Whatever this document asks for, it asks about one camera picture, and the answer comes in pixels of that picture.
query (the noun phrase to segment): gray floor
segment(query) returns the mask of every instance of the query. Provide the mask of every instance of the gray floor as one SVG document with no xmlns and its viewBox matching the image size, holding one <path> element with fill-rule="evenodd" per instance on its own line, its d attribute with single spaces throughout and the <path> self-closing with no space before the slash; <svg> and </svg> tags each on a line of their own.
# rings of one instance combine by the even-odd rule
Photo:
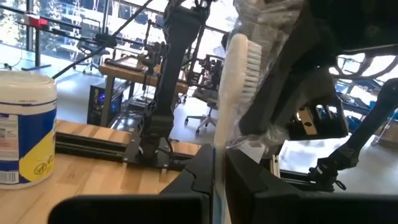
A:
<svg viewBox="0 0 398 224">
<path fill-rule="evenodd" d="M 6 50 L 7 55 L 0 55 L 0 63 L 13 64 L 18 62 L 21 51 L 0 45 L 0 51 Z M 33 65 L 34 56 L 30 53 L 22 53 L 23 59 L 16 66 L 21 68 Z M 50 68 L 38 72 L 52 76 L 69 62 L 52 57 L 42 57 L 43 63 L 52 63 Z M 97 75 L 84 75 L 77 68 L 70 70 L 57 80 L 58 88 L 58 113 L 59 119 L 86 122 L 87 102 L 90 85 L 102 82 L 103 77 Z M 188 98 L 184 105 L 179 105 L 175 110 L 174 128 L 171 138 L 192 143 L 211 143 L 215 133 L 214 127 L 201 130 L 196 136 L 195 130 L 199 121 L 191 119 L 187 125 L 184 120 L 187 115 L 207 114 L 208 108 L 204 102 L 194 98 Z M 398 193 L 398 149 L 386 149 L 380 146 L 368 145 L 360 155 L 360 162 L 354 169 L 340 172 L 339 179 L 347 186 L 346 192 L 367 194 L 396 194 Z M 281 168 L 307 172 L 310 166 L 314 166 L 317 158 L 329 155 L 345 139 L 331 139 L 327 141 L 312 142 L 287 142 L 281 153 Z"/>
</svg>

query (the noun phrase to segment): clear plastic wrap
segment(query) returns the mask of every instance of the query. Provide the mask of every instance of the clear plastic wrap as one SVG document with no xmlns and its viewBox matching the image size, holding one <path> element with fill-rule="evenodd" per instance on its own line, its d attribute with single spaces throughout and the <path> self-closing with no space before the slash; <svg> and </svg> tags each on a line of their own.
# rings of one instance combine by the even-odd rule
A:
<svg viewBox="0 0 398 224">
<path fill-rule="evenodd" d="M 269 68 L 278 58 L 285 41 L 294 27 L 304 0 L 235 0 L 234 6 L 239 14 L 235 28 L 231 31 L 229 39 L 234 34 L 240 33 L 262 47 L 261 74 L 258 88 L 267 78 Z M 263 154 L 274 154 L 271 146 L 282 144 L 287 138 L 287 131 L 278 126 L 271 126 L 262 136 L 242 136 L 238 121 L 251 106 L 250 103 L 241 103 L 235 108 L 234 128 L 231 130 L 227 148 L 237 147 L 245 151 L 252 146 Z"/>
</svg>

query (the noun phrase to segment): disinfecting wipes container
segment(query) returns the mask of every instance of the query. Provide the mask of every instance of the disinfecting wipes container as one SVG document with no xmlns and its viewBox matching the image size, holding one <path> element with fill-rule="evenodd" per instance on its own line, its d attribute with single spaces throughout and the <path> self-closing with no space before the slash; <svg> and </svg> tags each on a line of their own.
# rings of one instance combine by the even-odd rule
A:
<svg viewBox="0 0 398 224">
<path fill-rule="evenodd" d="M 52 173 L 56 107 L 52 78 L 0 72 L 0 189 L 28 187 Z"/>
</svg>

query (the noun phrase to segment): wooden desk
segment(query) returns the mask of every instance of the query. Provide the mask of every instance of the wooden desk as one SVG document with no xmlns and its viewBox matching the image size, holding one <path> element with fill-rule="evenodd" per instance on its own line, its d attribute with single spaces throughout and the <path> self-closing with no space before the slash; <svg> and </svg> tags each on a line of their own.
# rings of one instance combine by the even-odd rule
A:
<svg viewBox="0 0 398 224">
<path fill-rule="evenodd" d="M 130 93 L 129 93 L 129 98 L 130 98 L 133 95 L 134 84 L 144 82 L 144 74 L 141 72 L 135 72 L 135 71 L 128 70 L 125 68 L 121 68 L 121 67 L 107 65 L 105 63 L 100 65 L 98 70 L 99 70 L 99 72 L 101 72 L 101 74 L 107 75 L 106 85 L 105 85 L 105 99 L 104 99 L 104 104 L 103 104 L 104 106 L 103 106 L 102 115 L 101 115 L 101 126 L 107 127 L 108 123 L 110 122 L 110 121 L 108 121 L 108 118 L 109 118 L 109 113 L 110 113 L 109 111 L 110 111 L 110 107 L 111 107 L 111 99 L 112 99 L 112 95 L 113 95 L 114 79 L 121 78 L 121 79 L 128 80 L 128 81 L 132 82 L 131 86 L 130 86 Z M 146 85 L 156 87 L 157 86 L 157 77 L 147 76 L 145 83 L 146 83 Z M 174 102 L 177 102 L 178 93 L 187 94 L 187 92 L 188 92 L 188 85 L 181 83 L 181 82 L 177 82 L 177 86 L 175 87 L 176 97 L 174 99 Z"/>
<path fill-rule="evenodd" d="M 87 124 L 57 121 L 57 131 L 127 144 L 129 133 Z M 176 142 L 177 152 L 195 154 L 199 146 Z M 20 190 L 0 190 L 0 223 L 46 224 L 54 205 L 82 194 L 157 194 L 178 176 L 117 162 L 56 154 L 53 174 Z"/>
</svg>

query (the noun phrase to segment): scrub brush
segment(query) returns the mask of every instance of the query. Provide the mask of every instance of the scrub brush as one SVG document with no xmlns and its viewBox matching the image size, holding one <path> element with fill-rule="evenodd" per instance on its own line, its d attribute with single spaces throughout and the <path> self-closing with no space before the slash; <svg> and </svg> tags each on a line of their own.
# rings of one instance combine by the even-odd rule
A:
<svg viewBox="0 0 398 224">
<path fill-rule="evenodd" d="M 260 80 L 261 46 L 243 34 L 235 34 L 229 42 L 220 89 L 215 148 L 215 209 L 219 213 L 215 223 L 230 223 L 224 191 L 224 154 L 226 142 L 236 121 L 239 106 L 247 106 L 254 98 Z"/>
</svg>

